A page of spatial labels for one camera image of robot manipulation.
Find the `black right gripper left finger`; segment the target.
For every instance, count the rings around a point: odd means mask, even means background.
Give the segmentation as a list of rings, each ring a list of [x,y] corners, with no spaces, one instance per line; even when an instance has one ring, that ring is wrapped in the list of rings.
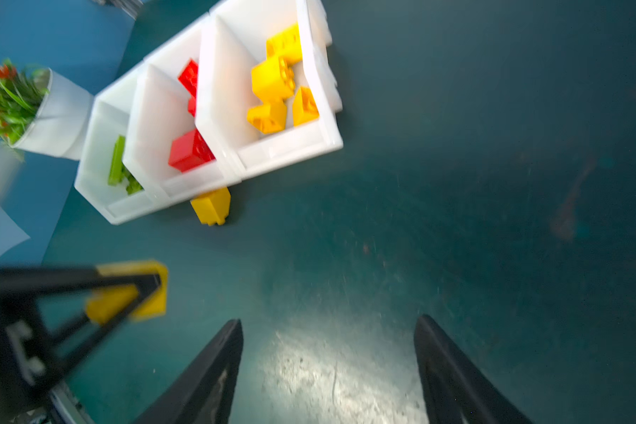
[[[228,321],[137,423],[227,423],[244,346],[242,323]]]

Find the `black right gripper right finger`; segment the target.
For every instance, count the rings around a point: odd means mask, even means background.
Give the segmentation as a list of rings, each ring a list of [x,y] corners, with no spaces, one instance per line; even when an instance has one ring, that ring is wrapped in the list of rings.
[[[413,343],[430,423],[531,422],[427,314],[417,319]]]

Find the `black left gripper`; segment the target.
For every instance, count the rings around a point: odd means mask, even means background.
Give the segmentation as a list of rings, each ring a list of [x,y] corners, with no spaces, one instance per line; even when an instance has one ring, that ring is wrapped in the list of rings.
[[[144,300],[155,293],[161,279],[155,273],[122,271],[103,275],[85,268],[0,269],[0,396],[7,415],[25,413],[47,401],[49,392],[111,335]],[[134,285],[139,296],[106,324],[59,358],[57,343],[91,322],[85,312],[51,333],[45,327],[37,299],[45,295]]]

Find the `small yellow lego front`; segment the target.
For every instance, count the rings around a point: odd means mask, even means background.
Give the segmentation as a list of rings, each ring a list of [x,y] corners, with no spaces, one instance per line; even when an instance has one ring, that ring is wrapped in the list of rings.
[[[157,274],[160,280],[157,291],[129,317],[134,321],[143,321],[166,314],[169,271],[164,264],[158,261],[126,261],[98,265],[97,270],[102,277]],[[85,314],[92,323],[104,325],[138,296],[139,290],[133,284],[97,289],[86,301]]]

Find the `green lego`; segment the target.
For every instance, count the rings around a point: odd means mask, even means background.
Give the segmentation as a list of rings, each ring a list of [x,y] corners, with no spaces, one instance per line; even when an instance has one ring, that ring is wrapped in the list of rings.
[[[128,195],[136,194],[143,190],[139,181],[134,178],[127,167],[123,164],[123,155],[125,152],[125,136],[120,135],[116,140],[111,157],[111,167],[107,183],[111,187],[116,187],[124,182],[127,183],[125,190]]]

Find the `yellow lego pair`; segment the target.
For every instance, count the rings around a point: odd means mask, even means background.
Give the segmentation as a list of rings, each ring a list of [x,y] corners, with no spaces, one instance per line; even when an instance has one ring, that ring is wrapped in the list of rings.
[[[190,201],[201,224],[224,225],[231,208],[231,193],[227,187],[202,194]]]

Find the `red lego brick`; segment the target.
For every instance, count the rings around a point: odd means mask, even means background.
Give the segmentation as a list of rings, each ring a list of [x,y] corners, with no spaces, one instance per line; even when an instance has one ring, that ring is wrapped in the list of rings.
[[[168,164],[185,173],[215,159],[205,139],[197,129],[194,129],[171,143]]]
[[[195,117],[197,107],[198,72],[198,64],[191,59],[180,76],[178,76],[178,81],[187,90],[189,95],[191,95],[187,104],[187,110],[193,117]]]

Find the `small orange lego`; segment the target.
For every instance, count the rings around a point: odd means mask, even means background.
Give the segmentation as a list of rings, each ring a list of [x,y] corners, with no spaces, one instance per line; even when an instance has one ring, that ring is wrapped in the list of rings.
[[[293,101],[293,125],[300,126],[318,119],[320,113],[309,87],[301,86]]]

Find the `yellow tall lego brick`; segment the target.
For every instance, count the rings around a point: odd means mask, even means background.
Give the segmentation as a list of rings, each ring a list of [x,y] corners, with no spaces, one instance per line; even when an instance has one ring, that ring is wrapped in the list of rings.
[[[294,96],[291,65],[282,57],[267,58],[251,71],[253,93],[263,102],[280,102]]]

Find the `yellow sloped lego brick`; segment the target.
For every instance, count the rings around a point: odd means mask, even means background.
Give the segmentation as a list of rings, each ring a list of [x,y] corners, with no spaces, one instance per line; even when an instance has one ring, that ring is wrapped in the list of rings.
[[[265,102],[247,112],[247,122],[261,134],[275,134],[286,127],[287,107],[284,102]]]

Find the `orange lego brick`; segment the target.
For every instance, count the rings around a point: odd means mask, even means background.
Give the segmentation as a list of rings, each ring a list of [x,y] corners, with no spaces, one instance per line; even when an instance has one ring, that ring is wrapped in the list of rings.
[[[267,58],[284,58],[289,65],[303,60],[299,24],[295,23],[266,42]]]

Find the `potted artificial flower plant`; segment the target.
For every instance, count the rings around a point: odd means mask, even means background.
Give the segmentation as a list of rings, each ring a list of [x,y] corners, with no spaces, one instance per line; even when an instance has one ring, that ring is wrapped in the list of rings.
[[[25,152],[81,159],[95,97],[49,67],[0,63],[0,144]]]

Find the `white three-compartment bin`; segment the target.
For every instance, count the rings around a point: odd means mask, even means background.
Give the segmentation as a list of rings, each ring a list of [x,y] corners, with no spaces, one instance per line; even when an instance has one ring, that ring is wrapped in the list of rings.
[[[286,127],[261,134],[247,122],[260,104],[251,71],[266,56],[267,40],[298,23],[303,60],[293,65],[296,89],[287,101]],[[222,1],[104,88],[96,97],[75,189],[111,224],[123,224],[222,187],[339,150],[342,101],[327,49],[332,36],[319,1]],[[197,107],[178,81],[190,60],[199,66]],[[318,119],[293,125],[298,88],[312,91]],[[182,173],[168,164],[171,143],[197,129],[215,160]],[[108,185],[118,136],[123,164],[143,190]]]

